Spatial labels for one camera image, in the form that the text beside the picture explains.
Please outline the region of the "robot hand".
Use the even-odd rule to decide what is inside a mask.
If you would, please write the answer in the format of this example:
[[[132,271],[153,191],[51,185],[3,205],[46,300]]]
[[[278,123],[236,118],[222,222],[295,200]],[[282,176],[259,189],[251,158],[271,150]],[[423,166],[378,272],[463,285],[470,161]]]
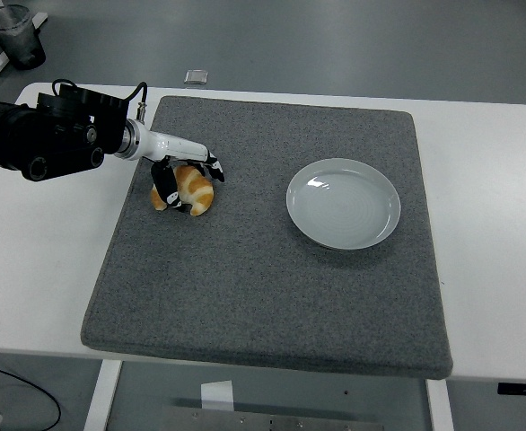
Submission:
[[[215,197],[211,180],[224,181],[221,164],[204,145],[150,131],[132,119],[127,121],[118,154],[152,163],[150,200],[158,211],[188,205],[192,216],[201,216]]]

